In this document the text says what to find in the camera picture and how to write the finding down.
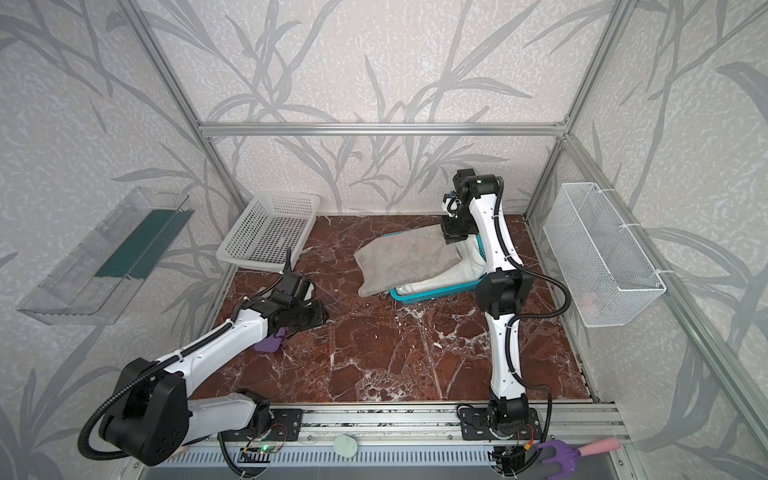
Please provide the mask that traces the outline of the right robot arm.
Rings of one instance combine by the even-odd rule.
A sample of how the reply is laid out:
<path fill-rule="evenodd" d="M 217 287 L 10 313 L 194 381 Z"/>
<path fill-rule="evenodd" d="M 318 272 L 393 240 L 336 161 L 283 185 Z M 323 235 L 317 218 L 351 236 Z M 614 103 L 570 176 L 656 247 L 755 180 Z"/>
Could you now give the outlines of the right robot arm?
<path fill-rule="evenodd" d="M 475 299 L 488 324 L 491 351 L 490 400 L 486 410 L 489 431 L 506 438 L 532 427 L 528 390 L 535 387 L 520 373 L 519 327 L 525 320 L 555 318 L 571 305 L 571 294 L 560 281 L 523 265 L 514 248 L 503 215 L 504 181 L 460 169 L 453 190 L 443 196 L 446 215 L 441 220 L 443 237 L 452 243 L 479 236 L 485 254 L 485 275 L 475 287 Z M 560 289 L 565 303 L 548 313 L 523 312 L 535 280 Z"/>

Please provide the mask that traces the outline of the grey towel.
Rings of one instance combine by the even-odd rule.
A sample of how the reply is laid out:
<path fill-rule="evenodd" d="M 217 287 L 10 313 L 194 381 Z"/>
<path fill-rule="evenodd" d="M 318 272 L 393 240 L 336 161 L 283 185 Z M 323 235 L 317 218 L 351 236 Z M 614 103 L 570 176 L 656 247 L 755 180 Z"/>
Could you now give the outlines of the grey towel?
<path fill-rule="evenodd" d="M 432 279 L 462 260 L 437 224 L 376 238 L 355 252 L 363 274 L 360 297 Z"/>

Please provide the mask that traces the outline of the white towel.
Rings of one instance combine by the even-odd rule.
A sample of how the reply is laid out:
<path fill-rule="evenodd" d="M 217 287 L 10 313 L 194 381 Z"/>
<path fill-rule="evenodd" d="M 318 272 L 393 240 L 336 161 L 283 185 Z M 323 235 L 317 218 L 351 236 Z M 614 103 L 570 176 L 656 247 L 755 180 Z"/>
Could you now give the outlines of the white towel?
<path fill-rule="evenodd" d="M 434 278 L 409 284 L 411 294 L 421 294 L 479 280 L 486 273 L 486 260 L 477 237 L 456 242 L 460 262 Z"/>

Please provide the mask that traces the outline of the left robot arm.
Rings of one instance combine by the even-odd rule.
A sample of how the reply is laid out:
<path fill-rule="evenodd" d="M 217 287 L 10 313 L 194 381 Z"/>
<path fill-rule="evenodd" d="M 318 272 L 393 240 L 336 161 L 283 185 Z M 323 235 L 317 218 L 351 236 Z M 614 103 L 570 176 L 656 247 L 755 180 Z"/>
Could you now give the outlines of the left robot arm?
<path fill-rule="evenodd" d="M 227 432 L 268 433 L 270 402 L 240 390 L 221 397 L 192 394 L 234 357 L 279 333 L 298 333 L 326 323 L 328 312 L 313 296 L 306 276 L 284 271 L 270 286 L 244 298 L 229 318 L 191 344 L 157 360 L 137 358 L 120 373 L 113 393 L 86 420 L 80 455 L 94 461 L 133 457 L 147 466 L 179 448 Z"/>

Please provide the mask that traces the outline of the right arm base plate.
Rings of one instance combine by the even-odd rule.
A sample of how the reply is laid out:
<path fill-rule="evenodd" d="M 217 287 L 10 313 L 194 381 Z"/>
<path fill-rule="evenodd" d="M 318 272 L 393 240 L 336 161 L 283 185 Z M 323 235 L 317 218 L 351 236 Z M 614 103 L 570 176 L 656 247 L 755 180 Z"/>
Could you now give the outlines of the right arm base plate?
<path fill-rule="evenodd" d="M 476 407 L 469 404 L 459 404 L 456 415 L 460 422 L 461 436 L 466 441 L 538 441 L 542 438 L 543 422 L 538 412 L 530 408 L 524 421 L 491 426 L 491 418 L 486 406 Z"/>

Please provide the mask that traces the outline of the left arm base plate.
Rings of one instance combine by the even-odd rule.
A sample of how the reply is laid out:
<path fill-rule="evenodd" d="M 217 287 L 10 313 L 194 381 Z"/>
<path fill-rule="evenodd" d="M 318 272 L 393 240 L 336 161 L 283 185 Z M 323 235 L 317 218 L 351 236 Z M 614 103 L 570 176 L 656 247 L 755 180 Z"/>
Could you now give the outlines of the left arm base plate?
<path fill-rule="evenodd" d="M 299 408 L 257 412 L 241 434 L 248 440 L 295 442 L 299 437 L 303 414 L 304 411 Z"/>

